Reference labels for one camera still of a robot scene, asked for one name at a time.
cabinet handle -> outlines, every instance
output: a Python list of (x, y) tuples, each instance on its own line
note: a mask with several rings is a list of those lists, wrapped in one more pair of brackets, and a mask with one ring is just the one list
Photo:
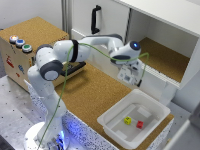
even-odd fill
[(92, 25), (91, 25), (91, 30), (92, 34), (98, 33), (100, 30), (96, 28), (96, 12), (101, 10), (101, 7), (96, 5), (96, 8), (92, 10)]

black handle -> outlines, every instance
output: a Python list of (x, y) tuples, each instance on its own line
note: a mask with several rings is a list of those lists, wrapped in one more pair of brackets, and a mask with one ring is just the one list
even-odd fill
[[(67, 70), (67, 76), (69, 76), (70, 74), (72, 74), (72, 73), (76, 72), (77, 70), (83, 68), (85, 65), (86, 65), (85, 62), (80, 62), (77, 66)], [(62, 70), (60, 75), (65, 77), (66, 76), (65, 71)]]
[(91, 30), (92, 34), (98, 33), (100, 30), (96, 28), (96, 12), (101, 10), (101, 7), (96, 5), (96, 8), (92, 10), (92, 25), (91, 25)]

white cabinet door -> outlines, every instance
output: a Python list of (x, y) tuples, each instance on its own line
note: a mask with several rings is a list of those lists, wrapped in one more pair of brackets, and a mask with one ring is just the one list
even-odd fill
[(96, 5), (101, 7), (101, 10), (96, 13), (96, 28), (100, 29), (97, 35), (116, 33), (124, 40), (129, 8), (113, 0), (73, 0), (72, 28), (86, 36), (92, 35), (92, 10)]

white plastic bin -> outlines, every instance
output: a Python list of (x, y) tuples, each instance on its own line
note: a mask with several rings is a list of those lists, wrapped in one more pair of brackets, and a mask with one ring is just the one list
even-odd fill
[[(136, 89), (97, 120), (103, 126), (105, 133), (122, 147), (135, 149), (169, 113), (169, 108)], [(125, 117), (131, 117), (130, 125), (124, 123)], [(136, 127), (138, 121), (144, 123), (142, 129)]]

red block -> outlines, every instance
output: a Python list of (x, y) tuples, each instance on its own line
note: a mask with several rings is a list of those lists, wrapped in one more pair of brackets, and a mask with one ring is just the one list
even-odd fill
[(138, 121), (138, 123), (137, 123), (137, 128), (142, 129), (143, 124), (144, 124), (144, 123), (143, 123), (142, 121)]

